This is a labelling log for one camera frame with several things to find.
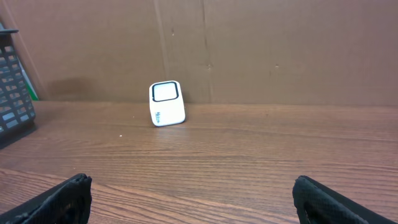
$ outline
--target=brown cardboard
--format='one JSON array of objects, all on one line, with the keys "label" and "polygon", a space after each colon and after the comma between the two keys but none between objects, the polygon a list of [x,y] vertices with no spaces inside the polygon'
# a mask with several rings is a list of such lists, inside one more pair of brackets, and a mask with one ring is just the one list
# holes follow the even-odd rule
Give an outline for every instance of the brown cardboard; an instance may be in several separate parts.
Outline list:
[{"label": "brown cardboard", "polygon": [[43,100],[398,105],[398,2],[0,0]]},{"label": "brown cardboard", "polygon": [[149,85],[165,80],[152,1],[5,3],[48,92],[43,100],[147,101]]}]

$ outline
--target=black square outline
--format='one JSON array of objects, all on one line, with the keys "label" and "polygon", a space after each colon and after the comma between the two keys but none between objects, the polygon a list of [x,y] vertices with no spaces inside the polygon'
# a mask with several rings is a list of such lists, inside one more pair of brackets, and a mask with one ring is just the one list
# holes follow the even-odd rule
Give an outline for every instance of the black square outline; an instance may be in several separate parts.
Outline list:
[{"label": "black square outline", "polygon": [[155,84],[155,85],[152,86],[152,100],[153,100],[154,102],[163,102],[163,101],[167,101],[167,100],[159,100],[159,101],[155,100],[155,86],[156,86],[156,85],[164,85],[164,84],[168,84],[168,83],[174,83],[174,85],[175,85],[175,92],[176,92],[176,94],[177,94],[177,96],[176,96],[175,98],[168,99],[168,100],[175,100],[175,99],[177,99],[177,98],[180,96],[179,93],[178,93],[178,88],[177,88],[177,83],[176,83],[176,82],[171,81],[171,82],[165,82],[165,83],[157,83],[157,84]]}]

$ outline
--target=black plastic crate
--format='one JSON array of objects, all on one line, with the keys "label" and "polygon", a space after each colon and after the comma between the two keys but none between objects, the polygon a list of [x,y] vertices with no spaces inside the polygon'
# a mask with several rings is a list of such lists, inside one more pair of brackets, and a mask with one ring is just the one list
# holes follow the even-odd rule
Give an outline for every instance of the black plastic crate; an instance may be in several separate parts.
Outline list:
[{"label": "black plastic crate", "polygon": [[0,30],[0,141],[13,131],[33,122],[35,112],[25,78],[12,44],[11,34]]}]

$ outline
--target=green object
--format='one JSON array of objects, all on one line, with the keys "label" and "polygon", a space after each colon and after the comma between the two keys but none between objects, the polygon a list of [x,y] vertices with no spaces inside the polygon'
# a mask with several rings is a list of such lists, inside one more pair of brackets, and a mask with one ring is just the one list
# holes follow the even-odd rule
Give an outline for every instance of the green object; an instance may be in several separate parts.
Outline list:
[{"label": "green object", "polygon": [[33,92],[33,90],[31,89],[30,85],[28,83],[26,83],[25,81],[25,85],[27,87],[27,91],[29,92],[30,97],[32,98],[33,101],[38,101],[39,99],[37,98],[36,94]]}]

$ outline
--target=wood grain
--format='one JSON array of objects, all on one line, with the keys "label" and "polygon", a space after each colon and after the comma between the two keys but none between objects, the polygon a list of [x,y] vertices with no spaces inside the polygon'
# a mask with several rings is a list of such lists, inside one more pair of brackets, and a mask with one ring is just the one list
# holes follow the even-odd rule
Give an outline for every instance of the wood grain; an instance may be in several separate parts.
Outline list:
[{"label": "wood grain", "polygon": [[398,221],[398,108],[36,102],[37,130],[0,150],[0,212],[84,172],[90,223],[298,223],[308,175]]}]

